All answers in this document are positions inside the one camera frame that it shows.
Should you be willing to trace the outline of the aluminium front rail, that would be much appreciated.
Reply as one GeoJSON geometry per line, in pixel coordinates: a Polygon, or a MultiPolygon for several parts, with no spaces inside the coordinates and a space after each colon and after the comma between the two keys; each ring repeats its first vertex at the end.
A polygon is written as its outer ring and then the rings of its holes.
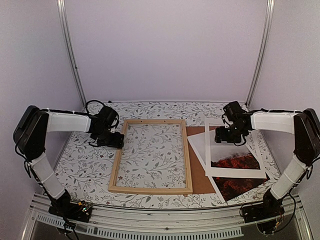
{"type": "Polygon", "coordinates": [[[23,240],[313,240],[297,195],[283,201],[284,214],[246,222],[243,206],[201,209],[134,209],[94,205],[88,222],[74,229],[49,213],[50,201],[35,194],[22,226],[23,240]]]}

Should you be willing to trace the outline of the clear acrylic glazing sheet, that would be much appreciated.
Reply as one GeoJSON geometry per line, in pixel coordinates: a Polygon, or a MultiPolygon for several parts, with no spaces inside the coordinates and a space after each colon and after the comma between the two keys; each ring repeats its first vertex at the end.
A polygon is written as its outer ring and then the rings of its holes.
{"type": "Polygon", "coordinates": [[[130,123],[116,178],[129,188],[185,188],[185,155],[179,123],[130,123]]]}

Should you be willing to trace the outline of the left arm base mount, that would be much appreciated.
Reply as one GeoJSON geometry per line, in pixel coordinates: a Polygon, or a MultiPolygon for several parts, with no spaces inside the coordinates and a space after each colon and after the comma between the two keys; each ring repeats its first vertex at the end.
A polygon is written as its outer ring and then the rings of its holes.
{"type": "Polygon", "coordinates": [[[71,201],[70,194],[65,191],[58,199],[48,195],[51,205],[48,212],[65,219],[88,223],[92,214],[92,205],[84,200],[77,203],[71,201]]]}

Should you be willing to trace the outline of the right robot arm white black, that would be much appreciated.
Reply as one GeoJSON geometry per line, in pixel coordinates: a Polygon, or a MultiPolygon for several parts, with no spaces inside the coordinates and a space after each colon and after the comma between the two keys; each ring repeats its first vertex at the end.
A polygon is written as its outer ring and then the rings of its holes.
{"type": "Polygon", "coordinates": [[[258,213],[269,218],[278,210],[278,203],[297,186],[306,173],[311,173],[320,157],[320,120],[313,108],[305,110],[246,111],[234,101],[223,107],[226,127],[215,131],[216,143],[237,147],[246,142],[251,131],[262,131],[267,145],[281,166],[281,176],[264,194],[258,213]]]}

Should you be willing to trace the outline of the right aluminium corner post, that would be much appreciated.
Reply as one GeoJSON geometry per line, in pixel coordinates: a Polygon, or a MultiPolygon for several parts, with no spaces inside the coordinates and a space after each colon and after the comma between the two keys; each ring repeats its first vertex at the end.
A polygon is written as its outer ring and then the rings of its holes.
{"type": "Polygon", "coordinates": [[[253,76],[251,80],[251,84],[249,87],[249,92],[246,97],[245,105],[249,108],[253,102],[254,95],[258,86],[260,74],[263,67],[263,62],[265,58],[265,53],[267,50],[268,40],[270,36],[270,31],[272,27],[273,22],[273,13],[274,13],[274,7],[275,7],[275,0],[267,0],[266,1],[266,11],[265,11],[265,18],[264,18],[264,24],[263,24],[263,31],[262,31],[262,37],[261,42],[259,46],[258,56],[255,64],[255,68],[253,71],[253,76]]]}

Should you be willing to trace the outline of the left aluminium corner post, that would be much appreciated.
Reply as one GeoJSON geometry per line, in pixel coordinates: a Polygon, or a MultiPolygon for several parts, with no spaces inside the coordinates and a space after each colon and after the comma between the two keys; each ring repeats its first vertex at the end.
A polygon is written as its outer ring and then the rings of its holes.
{"type": "Polygon", "coordinates": [[[57,0],[56,3],[57,3],[57,10],[58,10],[58,16],[60,20],[62,35],[65,42],[66,51],[67,51],[67,55],[68,55],[68,59],[71,67],[71,72],[75,82],[75,87],[79,95],[79,99],[82,106],[85,106],[87,100],[86,100],[85,91],[81,82],[76,57],[74,54],[72,38],[70,34],[68,17],[67,17],[67,11],[66,11],[66,4],[64,0],[57,0]]]}

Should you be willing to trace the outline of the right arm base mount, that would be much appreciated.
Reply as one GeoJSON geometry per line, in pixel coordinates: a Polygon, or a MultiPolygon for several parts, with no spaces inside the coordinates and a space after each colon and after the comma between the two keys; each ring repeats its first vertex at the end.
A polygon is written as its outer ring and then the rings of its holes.
{"type": "Polygon", "coordinates": [[[273,218],[257,224],[258,230],[265,235],[274,234],[284,220],[282,199],[275,199],[272,195],[264,196],[262,203],[242,206],[239,214],[245,223],[257,222],[273,218]]]}

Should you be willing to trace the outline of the white mat board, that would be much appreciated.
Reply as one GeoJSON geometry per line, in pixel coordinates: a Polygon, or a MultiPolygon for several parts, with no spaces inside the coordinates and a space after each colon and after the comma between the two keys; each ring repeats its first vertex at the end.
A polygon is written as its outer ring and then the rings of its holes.
{"type": "Polygon", "coordinates": [[[210,127],[221,127],[222,121],[214,118],[204,119],[204,139],[205,139],[205,175],[207,177],[222,178],[244,178],[244,179],[265,179],[266,168],[262,160],[257,140],[257,133],[250,133],[245,139],[244,145],[233,143],[216,143],[214,131],[210,131],[210,127]],[[213,167],[212,164],[221,163],[223,160],[235,159],[240,160],[244,157],[253,157],[258,168],[236,168],[230,167],[213,167]]]}

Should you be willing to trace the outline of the brown backing board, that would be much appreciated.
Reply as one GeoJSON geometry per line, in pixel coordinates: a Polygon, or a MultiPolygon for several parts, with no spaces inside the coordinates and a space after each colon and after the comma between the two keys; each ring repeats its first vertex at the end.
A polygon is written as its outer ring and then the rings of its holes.
{"type": "Polygon", "coordinates": [[[193,194],[214,194],[216,191],[209,178],[205,176],[205,171],[190,143],[188,143],[188,152],[193,194]]]}

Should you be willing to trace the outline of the floral patterned table mat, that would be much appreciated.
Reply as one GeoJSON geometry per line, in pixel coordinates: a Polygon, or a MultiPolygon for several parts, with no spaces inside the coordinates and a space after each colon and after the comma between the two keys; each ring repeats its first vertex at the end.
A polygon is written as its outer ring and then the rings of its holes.
{"type": "MultiPolygon", "coordinates": [[[[113,102],[109,107],[125,119],[185,119],[188,127],[204,126],[205,118],[219,119],[223,103],[213,102],[113,102]]],[[[224,206],[216,193],[188,195],[137,195],[108,191],[116,151],[89,146],[89,136],[71,135],[55,169],[55,175],[72,200],[97,205],[146,209],[195,209],[224,206]]]]}

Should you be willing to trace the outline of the aluminium corner post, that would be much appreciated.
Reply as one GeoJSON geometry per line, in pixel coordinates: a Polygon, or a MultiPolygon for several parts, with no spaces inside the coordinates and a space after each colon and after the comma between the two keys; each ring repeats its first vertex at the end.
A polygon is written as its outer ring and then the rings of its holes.
{"type": "Polygon", "coordinates": [[[57,3],[57,10],[58,10],[58,16],[60,20],[62,35],[65,42],[66,51],[67,51],[67,55],[68,55],[68,59],[71,67],[71,72],[75,82],[75,87],[79,95],[79,99],[82,106],[85,106],[87,100],[86,100],[85,91],[81,82],[76,57],[74,54],[72,38],[70,34],[68,17],[67,17],[67,11],[66,11],[66,4],[64,0],[57,0],[56,3],[57,3]]]}
{"type": "Polygon", "coordinates": [[[255,64],[255,68],[253,71],[253,76],[251,80],[251,84],[249,87],[249,92],[246,97],[245,105],[249,108],[253,102],[254,95],[258,86],[260,74],[263,67],[263,62],[265,58],[265,53],[267,50],[268,40],[270,36],[270,31],[272,27],[273,22],[273,13],[274,13],[274,7],[275,7],[275,0],[267,0],[266,1],[266,11],[265,11],[265,18],[264,18],[264,24],[263,24],[263,31],[262,31],[262,37],[261,42],[259,46],[258,56],[255,64]]]}

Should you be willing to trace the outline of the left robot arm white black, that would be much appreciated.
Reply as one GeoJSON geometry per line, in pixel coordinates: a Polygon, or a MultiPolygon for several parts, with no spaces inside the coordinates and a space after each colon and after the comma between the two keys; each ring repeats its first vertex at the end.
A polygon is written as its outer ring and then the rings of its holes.
{"type": "Polygon", "coordinates": [[[103,106],[96,114],[70,110],[27,107],[13,133],[16,153],[24,158],[25,169],[34,175],[47,194],[56,200],[55,209],[63,216],[74,213],[70,195],[55,176],[46,155],[48,133],[87,133],[96,141],[97,147],[121,149],[124,135],[114,129],[119,125],[119,114],[109,106],[103,106]]]}

